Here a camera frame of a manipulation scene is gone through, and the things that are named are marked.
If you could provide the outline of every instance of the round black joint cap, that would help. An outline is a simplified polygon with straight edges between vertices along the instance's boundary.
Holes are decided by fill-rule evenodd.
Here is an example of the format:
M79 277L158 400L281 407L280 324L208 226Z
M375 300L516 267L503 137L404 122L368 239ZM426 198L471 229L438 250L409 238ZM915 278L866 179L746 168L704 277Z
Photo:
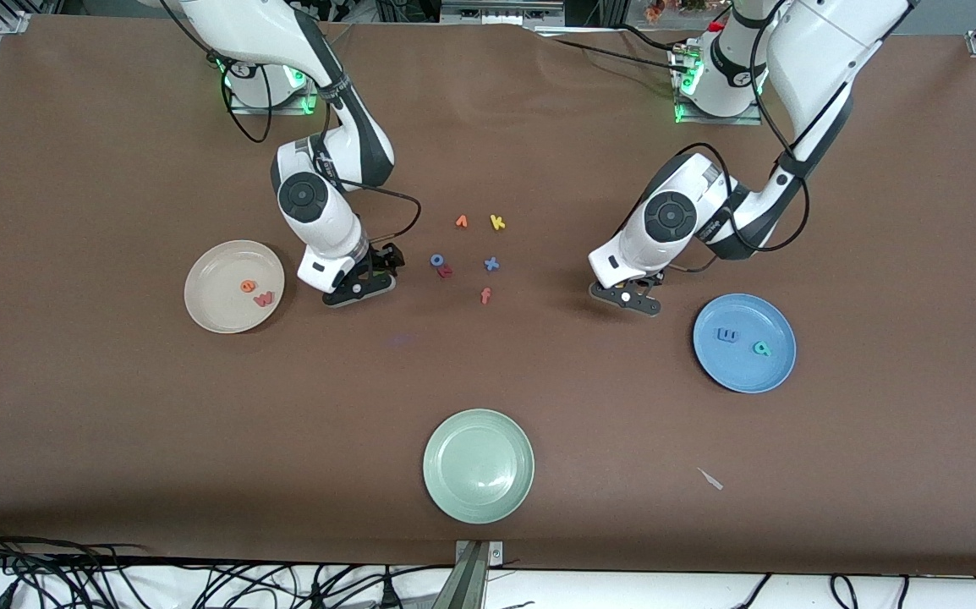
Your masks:
M314 222L326 208L326 182L317 173L294 173L278 189L278 203L293 220Z
M660 193L646 204L646 233L659 243L687 239L698 220L694 203L683 193Z

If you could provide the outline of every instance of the brown table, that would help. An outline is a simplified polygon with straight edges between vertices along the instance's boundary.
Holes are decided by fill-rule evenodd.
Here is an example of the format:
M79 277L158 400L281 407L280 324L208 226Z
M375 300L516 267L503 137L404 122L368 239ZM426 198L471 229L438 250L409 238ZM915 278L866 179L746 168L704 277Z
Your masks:
M586 253L690 142L758 188L769 130L674 124L657 69L516 27L357 26L337 51L394 142L388 188L424 215L395 292L329 310L294 280L301 244L267 172L321 112L249 143L160 20L38 16L5 40L0 529L179 556L446 562L479 537L526 567L976 572L976 59L960 38L890 39L803 237L673 274L655 319L589 299ZM349 200L372 234L411 212ZM264 326L218 336L182 289L228 239L278 251L288 287ZM698 310L734 292L797 334L796 370L762 396L721 389L690 348ZM537 455L526 503L485 527L439 512L421 479L435 425L472 408L514 417Z

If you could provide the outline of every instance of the blue plate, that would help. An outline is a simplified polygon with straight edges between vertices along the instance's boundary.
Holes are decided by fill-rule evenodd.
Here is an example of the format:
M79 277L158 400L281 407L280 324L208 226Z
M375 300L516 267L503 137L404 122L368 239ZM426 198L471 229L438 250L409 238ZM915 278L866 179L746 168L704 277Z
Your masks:
M762 393L789 377L797 363L797 339L770 302L751 294L725 294L694 320L694 355L725 387Z

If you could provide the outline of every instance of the beige plate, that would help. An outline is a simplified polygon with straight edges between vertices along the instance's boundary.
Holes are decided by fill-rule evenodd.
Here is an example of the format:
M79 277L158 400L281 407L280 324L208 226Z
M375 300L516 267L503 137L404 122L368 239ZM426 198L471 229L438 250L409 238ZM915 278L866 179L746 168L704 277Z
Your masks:
M246 294L244 281L255 282ZM260 307L256 297L273 292L270 304ZM187 273L184 305L191 319L218 334L243 332L263 323L278 308L284 292L282 262L271 248L253 240L230 240L206 251Z

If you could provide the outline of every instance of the plate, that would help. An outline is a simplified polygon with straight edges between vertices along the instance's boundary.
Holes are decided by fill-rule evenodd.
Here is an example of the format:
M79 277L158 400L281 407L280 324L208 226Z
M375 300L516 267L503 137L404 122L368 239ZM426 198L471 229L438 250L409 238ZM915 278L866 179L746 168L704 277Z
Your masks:
M534 484L534 448L510 417L472 409L431 433L424 485L439 509L468 524L510 516Z
M242 286L244 282L254 285ZM263 323L278 308L283 292L282 262L271 248L253 240L230 240L206 251L191 267L184 305L191 319L210 332L233 334Z
M694 320L694 355L707 374L741 393L781 385L797 363L797 339L770 302L751 294L711 300Z

